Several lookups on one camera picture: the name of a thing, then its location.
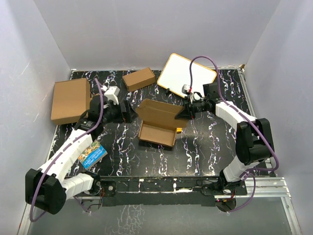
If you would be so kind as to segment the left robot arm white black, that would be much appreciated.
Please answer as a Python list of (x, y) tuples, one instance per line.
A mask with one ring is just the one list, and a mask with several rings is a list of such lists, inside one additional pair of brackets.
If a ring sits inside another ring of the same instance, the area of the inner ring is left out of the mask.
[(29, 169), (25, 175), (25, 201), (50, 214), (58, 213), (65, 201), (86, 191), (100, 192), (99, 175), (79, 173), (66, 179), (73, 164), (103, 132), (108, 123), (131, 123), (137, 117), (126, 99), (114, 103), (107, 95), (95, 95), (89, 109), (84, 111), (69, 138), (45, 164)]

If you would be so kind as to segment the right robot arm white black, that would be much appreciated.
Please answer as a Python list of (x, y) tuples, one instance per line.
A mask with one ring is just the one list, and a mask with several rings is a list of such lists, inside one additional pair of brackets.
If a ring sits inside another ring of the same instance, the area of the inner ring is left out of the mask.
[(250, 169), (273, 156), (273, 141), (270, 123), (265, 118), (257, 119), (218, 94), (217, 83), (203, 85), (204, 95), (191, 91), (187, 84), (182, 93), (186, 95), (183, 109), (175, 119), (193, 119), (196, 113), (211, 112), (227, 122), (236, 132), (236, 156), (219, 176), (218, 189), (230, 194)]

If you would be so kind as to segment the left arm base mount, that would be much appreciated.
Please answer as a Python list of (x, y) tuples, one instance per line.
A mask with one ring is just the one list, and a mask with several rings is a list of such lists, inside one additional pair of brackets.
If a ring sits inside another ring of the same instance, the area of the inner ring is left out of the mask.
[(112, 197), (116, 194), (115, 181), (84, 181), (75, 186), (72, 197), (89, 196)]

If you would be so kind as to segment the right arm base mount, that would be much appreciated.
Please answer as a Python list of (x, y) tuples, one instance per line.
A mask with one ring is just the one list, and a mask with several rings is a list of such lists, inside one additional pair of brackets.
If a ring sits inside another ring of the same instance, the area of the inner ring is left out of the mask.
[(229, 190), (233, 194), (243, 184), (243, 181), (235, 180), (235, 182), (228, 182), (223, 171), (220, 172), (217, 181), (202, 180), (199, 183), (201, 193), (205, 196), (224, 194), (225, 190)]

